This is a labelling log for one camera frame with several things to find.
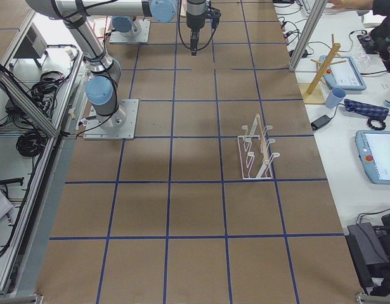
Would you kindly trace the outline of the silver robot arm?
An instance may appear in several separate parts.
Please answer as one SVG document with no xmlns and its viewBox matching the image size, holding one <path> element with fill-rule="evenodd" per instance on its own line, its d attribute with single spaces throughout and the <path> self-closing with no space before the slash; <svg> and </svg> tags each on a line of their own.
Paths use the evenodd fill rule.
<svg viewBox="0 0 390 304">
<path fill-rule="evenodd" d="M 110 70 L 114 59 L 108 55 L 93 32 L 87 17 L 100 16 L 147 16 L 159 22 L 169 22 L 181 14 L 179 1 L 27 1 L 34 11 L 55 20 L 61 20 L 80 46 L 94 75 L 109 76 L 114 83 L 119 81 L 119 72 L 112 75 Z M 221 12 L 211 6 L 210 1 L 186 2 L 186 25 L 191 30 L 190 51 L 195 56 L 200 30 L 207 19 L 217 29 Z"/>
</svg>

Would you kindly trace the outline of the person's hand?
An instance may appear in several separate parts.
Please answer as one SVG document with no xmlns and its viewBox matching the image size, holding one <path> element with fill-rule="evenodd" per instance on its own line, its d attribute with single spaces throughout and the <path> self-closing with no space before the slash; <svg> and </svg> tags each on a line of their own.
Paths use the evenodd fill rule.
<svg viewBox="0 0 390 304">
<path fill-rule="evenodd" d="M 348 0 L 328 0 L 328 2 L 332 5 L 332 9 L 341 10 L 353 10 L 355 8 L 354 1 Z"/>
</svg>

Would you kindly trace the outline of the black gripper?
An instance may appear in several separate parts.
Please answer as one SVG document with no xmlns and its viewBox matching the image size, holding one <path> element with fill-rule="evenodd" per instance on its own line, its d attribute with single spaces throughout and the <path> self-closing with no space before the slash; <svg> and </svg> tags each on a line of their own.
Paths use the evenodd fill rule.
<svg viewBox="0 0 390 304">
<path fill-rule="evenodd" d="M 192 56 L 197 55 L 198 31 L 204 27 L 207 18 L 206 0 L 186 2 L 186 25 L 191 29 L 190 51 Z"/>
</svg>

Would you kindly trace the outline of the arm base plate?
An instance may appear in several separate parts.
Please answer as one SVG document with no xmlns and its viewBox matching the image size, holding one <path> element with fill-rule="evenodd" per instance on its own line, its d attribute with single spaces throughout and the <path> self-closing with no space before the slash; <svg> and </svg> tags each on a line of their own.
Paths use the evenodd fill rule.
<svg viewBox="0 0 390 304">
<path fill-rule="evenodd" d="M 146 44 L 149 38 L 150 20 L 130 16 L 112 18 L 111 44 Z"/>
<path fill-rule="evenodd" d="M 89 120 L 82 135 L 87 140 L 133 140 L 136 130 L 136 121 L 139 108 L 138 99 L 120 99 L 119 109 L 109 120 L 101 125 L 107 118 L 97 117 Z"/>
</svg>

